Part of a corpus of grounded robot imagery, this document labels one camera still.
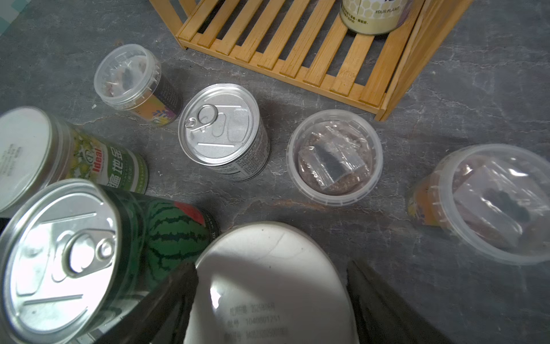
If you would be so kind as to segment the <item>purple label sun can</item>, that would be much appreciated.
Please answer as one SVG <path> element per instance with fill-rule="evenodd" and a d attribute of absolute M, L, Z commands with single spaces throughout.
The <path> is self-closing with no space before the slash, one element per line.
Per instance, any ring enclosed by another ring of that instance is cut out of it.
<path fill-rule="evenodd" d="M 408 0 L 343 0 L 339 15 L 358 34 L 387 34 L 405 22 L 412 5 Z"/>

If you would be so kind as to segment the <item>tall green label can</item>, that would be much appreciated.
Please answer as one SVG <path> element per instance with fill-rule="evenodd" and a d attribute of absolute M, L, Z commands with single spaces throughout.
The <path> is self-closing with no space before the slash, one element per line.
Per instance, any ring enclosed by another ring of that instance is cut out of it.
<path fill-rule="evenodd" d="M 191 204 L 84 179 L 53 183 L 1 234 L 1 342 L 68 343 L 94 331 L 219 234 Z"/>

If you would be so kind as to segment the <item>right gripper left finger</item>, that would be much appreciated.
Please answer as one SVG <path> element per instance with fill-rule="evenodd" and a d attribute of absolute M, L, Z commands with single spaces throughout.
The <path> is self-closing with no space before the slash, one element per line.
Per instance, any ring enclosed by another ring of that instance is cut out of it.
<path fill-rule="evenodd" d="M 182 343 L 198 285 L 199 277 L 193 262 L 181 263 L 161 285 L 96 342 L 150 343 L 170 314 L 176 312 L 169 342 Z"/>

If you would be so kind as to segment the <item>red label seed jar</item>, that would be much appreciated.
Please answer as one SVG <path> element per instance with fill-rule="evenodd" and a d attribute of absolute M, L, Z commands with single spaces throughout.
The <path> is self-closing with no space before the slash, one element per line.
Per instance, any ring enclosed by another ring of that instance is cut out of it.
<path fill-rule="evenodd" d="M 286 148 L 290 179 L 308 199 L 348 206 L 382 176 L 381 140 L 365 119 L 346 110 L 319 111 L 300 123 Z"/>

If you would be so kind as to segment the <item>white lid green can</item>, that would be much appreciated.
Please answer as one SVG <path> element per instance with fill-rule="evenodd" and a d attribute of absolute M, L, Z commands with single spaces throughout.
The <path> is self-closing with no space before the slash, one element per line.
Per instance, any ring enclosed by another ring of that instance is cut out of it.
<path fill-rule="evenodd" d="M 1 115 L 1 217 L 13 217 L 46 186 L 74 178 L 144 194 L 148 168 L 141 155 L 36 107 Z"/>

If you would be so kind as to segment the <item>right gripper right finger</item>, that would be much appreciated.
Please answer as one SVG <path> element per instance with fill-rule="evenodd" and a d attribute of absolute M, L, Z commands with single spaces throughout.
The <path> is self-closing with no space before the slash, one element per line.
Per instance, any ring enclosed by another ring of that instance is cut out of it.
<path fill-rule="evenodd" d="M 347 266 L 347 291 L 361 343 L 451 343 L 365 260 Z"/>

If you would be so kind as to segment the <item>orange label seed jar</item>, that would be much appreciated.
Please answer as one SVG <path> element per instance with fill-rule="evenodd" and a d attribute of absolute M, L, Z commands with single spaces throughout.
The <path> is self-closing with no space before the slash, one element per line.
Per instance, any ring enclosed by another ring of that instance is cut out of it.
<path fill-rule="evenodd" d="M 110 107 L 165 126 L 183 110 L 182 94 L 163 74 L 158 58 L 139 44 L 111 51 L 99 64 L 94 88 Z"/>

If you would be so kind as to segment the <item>wooden two-tier shelf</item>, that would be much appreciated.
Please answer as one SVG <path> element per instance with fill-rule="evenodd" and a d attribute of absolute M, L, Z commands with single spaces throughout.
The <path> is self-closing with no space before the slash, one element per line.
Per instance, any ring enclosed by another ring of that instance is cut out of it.
<path fill-rule="evenodd" d="M 388 35 L 367 81 L 358 77 L 374 37 L 331 18 L 336 1 L 154 1 L 170 33 L 190 48 L 386 120 L 470 7 L 416 1 Z"/>

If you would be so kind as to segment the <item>small clear seed jar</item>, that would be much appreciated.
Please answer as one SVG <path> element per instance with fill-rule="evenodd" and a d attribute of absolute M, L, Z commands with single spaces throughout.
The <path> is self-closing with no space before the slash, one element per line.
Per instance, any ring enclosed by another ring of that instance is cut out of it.
<path fill-rule="evenodd" d="M 547 262 L 549 161 L 507 144 L 456 150 L 411 189 L 408 214 L 494 261 Z"/>

